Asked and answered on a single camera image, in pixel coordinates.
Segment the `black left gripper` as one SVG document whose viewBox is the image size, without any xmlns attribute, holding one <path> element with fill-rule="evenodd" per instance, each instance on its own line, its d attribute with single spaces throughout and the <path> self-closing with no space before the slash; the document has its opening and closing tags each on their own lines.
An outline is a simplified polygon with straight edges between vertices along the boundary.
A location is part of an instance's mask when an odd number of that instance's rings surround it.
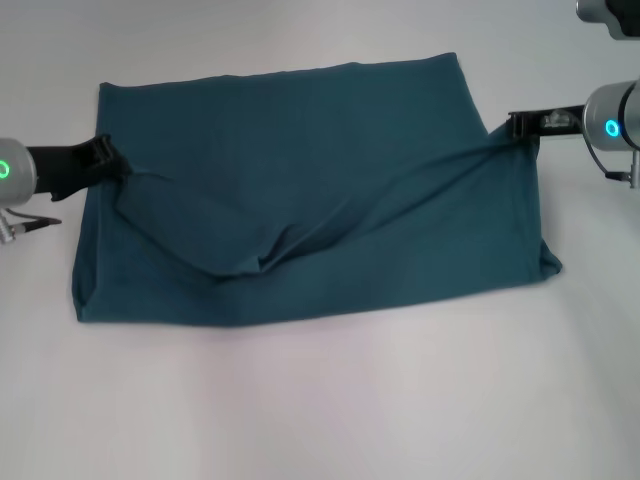
<svg viewBox="0 0 640 480">
<path fill-rule="evenodd" d="M 125 180 L 132 173 L 110 135 L 99 135 L 73 146 L 28 147 L 27 151 L 35 165 L 35 194 L 48 193 L 53 202 L 106 179 Z"/>
</svg>

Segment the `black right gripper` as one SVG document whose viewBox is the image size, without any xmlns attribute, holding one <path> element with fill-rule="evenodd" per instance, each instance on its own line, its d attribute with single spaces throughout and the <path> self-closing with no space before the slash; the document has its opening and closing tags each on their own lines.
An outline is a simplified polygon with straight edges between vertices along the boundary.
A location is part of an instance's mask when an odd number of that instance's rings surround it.
<svg viewBox="0 0 640 480">
<path fill-rule="evenodd" d="M 513 140 L 523 140 L 537 135 L 541 137 L 572 136 L 583 134 L 585 105 L 558 107 L 539 112 L 514 111 L 508 114 L 507 130 Z"/>
</svg>

